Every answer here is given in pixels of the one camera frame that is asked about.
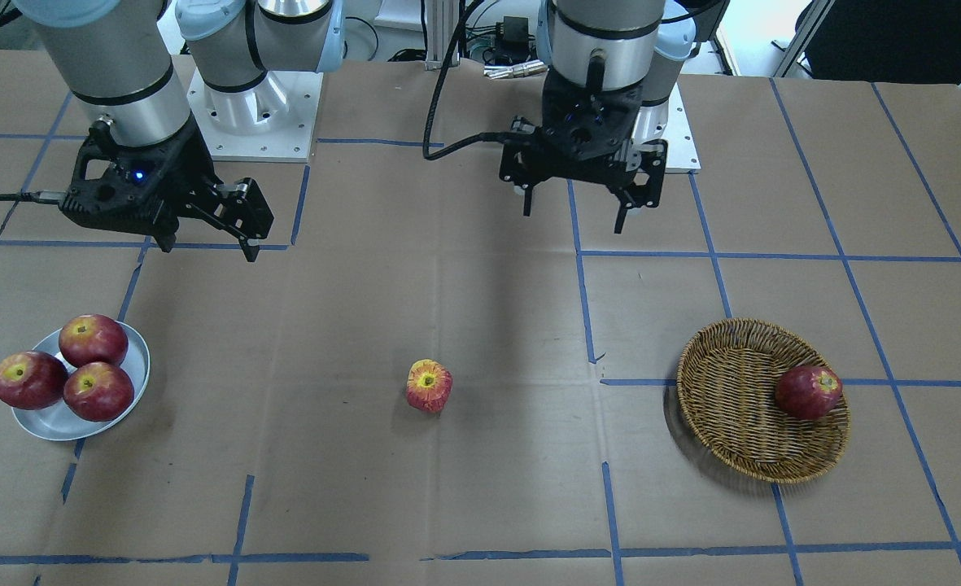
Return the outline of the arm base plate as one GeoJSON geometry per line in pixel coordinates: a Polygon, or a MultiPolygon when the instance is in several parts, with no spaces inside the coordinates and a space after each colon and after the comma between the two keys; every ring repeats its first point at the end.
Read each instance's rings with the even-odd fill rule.
{"type": "Polygon", "coordinates": [[[667,173],[696,173],[702,170],[678,83],[673,86],[664,103],[644,105],[639,110],[632,134],[634,145],[641,150],[650,150],[656,138],[667,141],[667,173]]]}
{"type": "Polygon", "coordinates": [[[216,162],[308,162],[324,75],[269,72],[255,88],[224,93],[191,78],[189,104],[216,162]]]}

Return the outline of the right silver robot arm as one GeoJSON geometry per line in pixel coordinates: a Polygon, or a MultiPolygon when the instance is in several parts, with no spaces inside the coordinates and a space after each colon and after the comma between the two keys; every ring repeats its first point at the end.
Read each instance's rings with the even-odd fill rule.
{"type": "Polygon", "coordinates": [[[196,63],[184,89],[157,22],[168,1],[19,1],[90,116],[67,190],[51,199],[86,229],[170,251],[183,218],[238,241],[249,262],[274,215],[260,185],[223,181],[215,155],[306,156],[321,75],[343,60],[340,1],[178,1],[196,63]]]}

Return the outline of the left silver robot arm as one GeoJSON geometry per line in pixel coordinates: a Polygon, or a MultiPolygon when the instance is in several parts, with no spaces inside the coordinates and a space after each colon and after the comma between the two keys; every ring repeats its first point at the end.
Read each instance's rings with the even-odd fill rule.
{"type": "Polygon", "coordinates": [[[522,196],[551,178],[598,183],[617,198],[615,233],[657,208],[669,164],[670,100],[684,62],[714,36],[726,1],[544,1],[537,55],[542,119],[517,116],[500,175],[522,196]]]}

